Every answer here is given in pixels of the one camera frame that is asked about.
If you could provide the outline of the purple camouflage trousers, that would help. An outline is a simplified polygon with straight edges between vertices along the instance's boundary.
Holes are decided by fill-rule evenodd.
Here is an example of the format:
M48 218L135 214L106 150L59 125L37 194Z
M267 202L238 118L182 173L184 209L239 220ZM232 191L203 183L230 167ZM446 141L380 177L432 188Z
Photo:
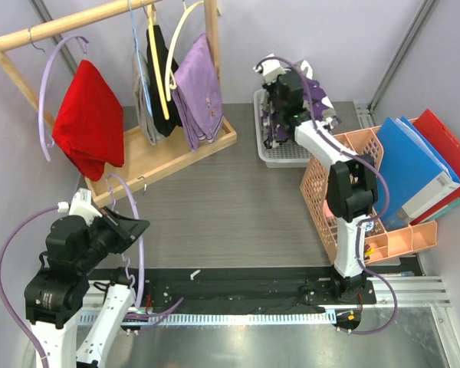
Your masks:
M287 73L279 76L275 82L288 82L290 86L288 100L291 112L291 135L288 141L294 140L295 127L311 119L328 131L341 124L341 119L330 98L320 85L320 82L314 79L313 68L308 61L302 59L295 62L293 67L283 68L287 70ZM277 148L286 143L275 142L271 136L268 91L272 84L262 84L265 92L261 103L261 132L264 147L267 150Z

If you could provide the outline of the lilac plastic hanger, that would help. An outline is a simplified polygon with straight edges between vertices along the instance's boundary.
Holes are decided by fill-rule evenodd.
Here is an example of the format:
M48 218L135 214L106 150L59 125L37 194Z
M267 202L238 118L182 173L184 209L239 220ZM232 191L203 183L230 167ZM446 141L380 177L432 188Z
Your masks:
M134 274L130 273L130 260L127 259L125 256L123 256L123 259L126 261L125 273L126 277L128 278L128 281L130 282L130 289L133 292L134 306L136 308L140 308L145 288L145 246L143 240L143 233L150 224L147 221L143 221L140 219L137 204L133 197L133 193L131 192L130 187L116 173L108 174L107 178L105 179L108 189L108 195L110 197L110 202L112 204L111 210L113 210L113 207L116 203L116 199L114 198L114 188L111 184L109 184L109 179L112 178L117 179L123 187L133 213L133 217L131 218L120 215L118 219L121 221L123 232L125 232L125 235L123 235L123 237L129 239L130 244L133 244L135 240L138 241L138 268L136 277L134 276Z

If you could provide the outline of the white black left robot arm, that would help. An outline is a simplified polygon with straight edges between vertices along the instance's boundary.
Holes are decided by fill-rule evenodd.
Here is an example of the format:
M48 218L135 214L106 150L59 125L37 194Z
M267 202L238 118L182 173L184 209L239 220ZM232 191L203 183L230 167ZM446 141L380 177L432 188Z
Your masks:
M147 287L128 270L116 271L102 308L82 343L77 342L89 275L110 254L124 253L149 227L107 207L93 218L67 215L51 225L45 239L48 266L25 288L25 312L31 325L36 361L44 367L104 367L121 322L131 306L140 306Z

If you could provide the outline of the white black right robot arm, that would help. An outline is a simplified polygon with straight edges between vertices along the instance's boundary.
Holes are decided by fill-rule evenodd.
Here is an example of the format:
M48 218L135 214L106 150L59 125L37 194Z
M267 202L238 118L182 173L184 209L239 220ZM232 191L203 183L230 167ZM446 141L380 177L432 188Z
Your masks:
M318 81L286 69L266 77L264 88L276 123L327 174L324 204L337 222L330 293L335 301L348 303L366 287L365 226L378 200L374 159L355 153L331 135L340 118Z

